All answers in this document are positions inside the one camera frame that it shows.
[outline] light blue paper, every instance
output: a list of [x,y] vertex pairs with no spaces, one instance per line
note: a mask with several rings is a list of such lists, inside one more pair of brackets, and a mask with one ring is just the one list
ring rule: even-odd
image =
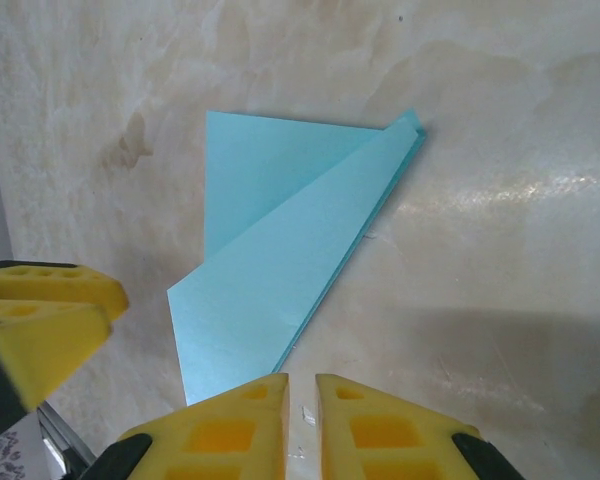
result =
[[207,113],[205,258],[379,130]]
[[[413,112],[384,131],[347,131],[352,148],[344,140],[332,145],[328,136],[311,137],[311,124],[303,125],[306,137],[295,137],[290,124],[282,128],[273,119],[254,122],[258,117],[246,117],[249,120],[242,123],[238,117],[244,116],[228,115],[232,128],[259,123],[262,131],[253,136],[240,131],[242,140],[222,147],[217,143],[226,145],[227,139],[237,134],[218,131],[226,124],[216,116],[224,115],[228,114],[212,114],[207,131],[214,143],[208,148],[212,156],[207,160],[207,182],[211,182],[207,188],[215,190],[207,192],[212,200],[207,216],[225,211],[228,221],[241,222],[241,231],[221,228],[222,218],[208,219],[215,253],[168,292],[188,404],[280,368],[424,139]],[[278,136],[267,142],[268,128]],[[346,136],[338,129],[331,135],[334,139]],[[256,155],[259,142],[263,142],[267,160]],[[248,157],[261,177],[250,172],[240,155],[245,145],[254,149]],[[296,163],[298,149],[301,163]],[[326,166],[315,160],[321,152],[328,159]],[[344,159],[336,156],[342,154]],[[218,158],[222,161],[211,165]],[[232,158],[240,163],[237,169],[242,176],[230,172]],[[309,178],[302,165],[309,165],[311,175],[317,178]],[[214,183],[214,172],[229,179],[235,188],[231,195],[242,202],[251,198],[240,194],[241,179],[249,180],[250,189],[259,186],[254,179],[266,179],[260,186],[258,207],[232,215],[231,205],[220,199],[222,184]],[[247,225],[256,216],[257,221]]]

